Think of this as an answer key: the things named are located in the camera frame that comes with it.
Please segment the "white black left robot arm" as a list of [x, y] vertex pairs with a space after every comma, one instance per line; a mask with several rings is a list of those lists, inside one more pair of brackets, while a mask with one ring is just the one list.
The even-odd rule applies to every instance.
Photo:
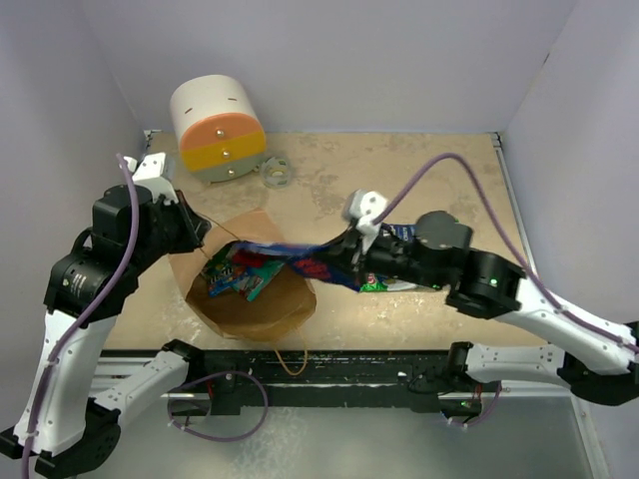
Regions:
[[2, 454], [20, 460], [24, 477], [97, 469], [157, 397], [202, 386], [206, 368], [196, 349], [174, 340], [109, 390], [91, 392], [106, 338], [140, 275], [167, 254], [199, 249], [210, 228], [182, 195], [115, 186], [94, 202], [91, 226], [51, 269], [33, 389], [18, 423], [1, 434]]

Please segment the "green white snack packet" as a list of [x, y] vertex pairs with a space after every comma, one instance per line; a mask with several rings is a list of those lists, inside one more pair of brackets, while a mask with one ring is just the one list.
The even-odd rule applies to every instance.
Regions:
[[400, 292], [416, 289], [417, 285], [408, 281], [381, 274], [369, 273], [361, 286], [360, 292]]

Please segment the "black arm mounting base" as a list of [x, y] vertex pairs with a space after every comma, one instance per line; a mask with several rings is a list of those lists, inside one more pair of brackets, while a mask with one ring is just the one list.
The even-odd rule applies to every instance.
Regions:
[[179, 341], [189, 369], [180, 391], [204, 393], [215, 415], [244, 407], [401, 408], [475, 418], [492, 381], [467, 376], [445, 350], [200, 350]]

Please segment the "blue white chips bag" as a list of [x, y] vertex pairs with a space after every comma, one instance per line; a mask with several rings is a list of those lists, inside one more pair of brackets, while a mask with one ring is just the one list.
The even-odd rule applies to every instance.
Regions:
[[384, 224], [382, 228], [400, 240], [411, 242], [414, 239], [414, 225]]

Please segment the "brown paper bag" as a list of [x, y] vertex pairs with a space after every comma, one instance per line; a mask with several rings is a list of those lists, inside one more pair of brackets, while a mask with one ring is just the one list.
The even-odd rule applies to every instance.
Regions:
[[215, 223], [201, 248], [169, 256], [179, 291], [195, 315], [218, 335], [277, 349], [278, 342], [287, 335], [299, 334], [300, 327], [315, 312], [315, 291], [308, 280], [286, 266], [252, 301], [228, 290], [216, 297], [209, 296], [201, 271], [216, 253], [236, 240], [283, 242], [285, 239], [269, 215], [260, 209], [222, 224]]

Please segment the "red blue snack packet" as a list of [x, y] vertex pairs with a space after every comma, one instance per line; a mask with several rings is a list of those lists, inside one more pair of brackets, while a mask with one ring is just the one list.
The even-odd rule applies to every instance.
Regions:
[[230, 255], [235, 262], [254, 256], [277, 260], [285, 263], [304, 278], [340, 285], [359, 292], [360, 283], [353, 272], [343, 269], [322, 256], [327, 249], [326, 244], [264, 243], [244, 240], [232, 244]]

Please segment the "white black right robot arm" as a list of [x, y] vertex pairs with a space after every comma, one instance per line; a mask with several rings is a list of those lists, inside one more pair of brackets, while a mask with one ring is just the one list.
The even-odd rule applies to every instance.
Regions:
[[502, 347], [471, 342], [451, 345], [445, 382], [455, 390], [502, 380], [549, 383], [586, 401], [618, 406], [638, 396], [635, 324], [614, 324], [561, 301], [548, 299], [530, 274], [510, 260], [471, 245], [472, 230], [444, 211], [421, 216], [408, 239], [381, 229], [370, 246], [349, 226], [316, 259], [360, 285], [373, 273], [446, 289], [446, 305], [459, 313], [526, 330], [542, 346]]

